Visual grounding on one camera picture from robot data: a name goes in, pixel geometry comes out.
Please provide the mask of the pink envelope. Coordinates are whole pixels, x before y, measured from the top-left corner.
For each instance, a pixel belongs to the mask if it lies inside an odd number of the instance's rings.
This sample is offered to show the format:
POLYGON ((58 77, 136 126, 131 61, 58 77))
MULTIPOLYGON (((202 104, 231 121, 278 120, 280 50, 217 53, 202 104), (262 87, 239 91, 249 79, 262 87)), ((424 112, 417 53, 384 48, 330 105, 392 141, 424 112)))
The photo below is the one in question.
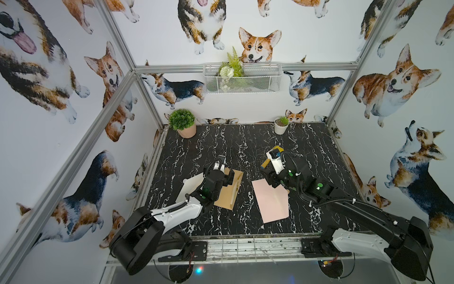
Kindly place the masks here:
POLYGON ((282 185, 273 188, 265 179, 252 181, 252 185, 263 223, 289 217, 288 190, 282 185))

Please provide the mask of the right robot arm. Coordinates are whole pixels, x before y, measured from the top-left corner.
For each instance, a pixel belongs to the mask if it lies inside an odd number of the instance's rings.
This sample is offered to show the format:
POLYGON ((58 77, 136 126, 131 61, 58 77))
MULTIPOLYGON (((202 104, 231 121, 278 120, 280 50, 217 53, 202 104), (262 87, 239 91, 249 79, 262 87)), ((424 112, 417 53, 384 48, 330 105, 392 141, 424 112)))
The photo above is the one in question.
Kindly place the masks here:
POLYGON ((364 226, 369 233, 348 232, 329 226, 315 239, 302 241, 306 257, 336 257, 360 254, 391 264, 403 275, 417 281, 427 279, 433 243, 424 222, 416 217, 407 220, 386 213, 354 197, 335 197, 332 183, 310 173, 305 160, 287 151, 273 149, 261 165, 267 183, 294 191, 310 207, 325 207, 364 226))

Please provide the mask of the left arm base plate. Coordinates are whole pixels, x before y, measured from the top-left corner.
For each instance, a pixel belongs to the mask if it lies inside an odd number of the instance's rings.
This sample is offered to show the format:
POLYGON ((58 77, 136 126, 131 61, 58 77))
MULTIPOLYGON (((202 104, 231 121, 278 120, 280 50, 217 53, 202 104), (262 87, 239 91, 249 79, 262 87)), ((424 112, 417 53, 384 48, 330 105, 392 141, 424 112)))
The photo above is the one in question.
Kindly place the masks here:
POLYGON ((163 256, 158 258, 160 263, 174 263, 174 262, 189 262, 191 261, 205 261, 208 255, 208 242, 195 241, 191 245, 183 248, 175 256, 163 256))

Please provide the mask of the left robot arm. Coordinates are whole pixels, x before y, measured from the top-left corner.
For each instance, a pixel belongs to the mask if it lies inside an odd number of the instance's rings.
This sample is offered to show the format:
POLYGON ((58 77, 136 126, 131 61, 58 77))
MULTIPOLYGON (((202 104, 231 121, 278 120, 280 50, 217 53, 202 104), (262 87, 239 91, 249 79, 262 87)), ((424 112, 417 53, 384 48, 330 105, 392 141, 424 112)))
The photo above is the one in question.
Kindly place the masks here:
POLYGON ((234 183, 234 171, 207 169, 202 183, 185 200, 161 209, 138 208, 109 244, 110 254, 129 275, 145 268, 150 260, 165 256, 188 257, 192 241, 184 234, 167 233, 182 223, 208 213, 221 189, 234 183))

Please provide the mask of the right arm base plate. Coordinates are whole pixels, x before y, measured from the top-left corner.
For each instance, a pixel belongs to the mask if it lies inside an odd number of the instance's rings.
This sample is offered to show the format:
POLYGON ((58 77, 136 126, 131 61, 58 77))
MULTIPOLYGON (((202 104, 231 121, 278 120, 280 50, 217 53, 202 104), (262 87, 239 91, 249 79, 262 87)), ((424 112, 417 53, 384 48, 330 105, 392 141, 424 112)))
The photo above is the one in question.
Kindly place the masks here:
POLYGON ((331 242, 323 238, 302 238, 301 254, 305 258, 323 258, 323 257, 350 257, 352 253, 339 251, 331 242))

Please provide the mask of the brown kraft envelope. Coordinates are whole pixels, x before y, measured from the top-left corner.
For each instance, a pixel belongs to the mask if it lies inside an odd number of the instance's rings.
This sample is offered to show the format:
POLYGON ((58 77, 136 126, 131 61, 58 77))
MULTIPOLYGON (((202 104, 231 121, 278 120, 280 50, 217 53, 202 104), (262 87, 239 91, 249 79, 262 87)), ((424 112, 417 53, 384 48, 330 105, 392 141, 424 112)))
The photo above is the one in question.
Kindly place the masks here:
POLYGON ((237 195, 240 191, 240 186, 244 173, 238 170, 230 170, 229 168, 225 168, 226 175, 229 175, 230 172, 234 172, 233 183, 231 185, 222 187, 219 194, 219 198, 214 203, 214 206, 232 211, 235 206, 237 195))

